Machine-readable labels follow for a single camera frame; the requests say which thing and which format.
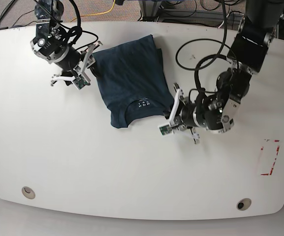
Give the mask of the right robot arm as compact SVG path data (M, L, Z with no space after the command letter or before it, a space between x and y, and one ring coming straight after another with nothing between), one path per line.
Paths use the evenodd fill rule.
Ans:
M76 25L71 28L62 24L64 6L61 1L36 0L35 3L37 21L31 49L39 58L60 68L58 74L52 75L50 85L63 81L78 90L89 86L91 80L86 69L91 69L96 63L93 52L102 45L98 36L82 29L75 1L70 1L76 14Z

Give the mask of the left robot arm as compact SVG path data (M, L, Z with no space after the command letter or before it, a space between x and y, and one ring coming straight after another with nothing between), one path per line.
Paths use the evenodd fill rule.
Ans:
M192 69L194 91L198 92L195 101L191 101L189 95L184 96L178 84L174 85L176 94L168 123L159 127L162 135L190 130L191 138L197 144L197 128L221 134L234 126L234 116L249 91L252 75L262 68L283 10L284 0L246 2L245 14L228 54L225 56L218 51L201 59ZM207 91L201 86L199 71L216 59L229 62L231 67L218 76L216 90Z

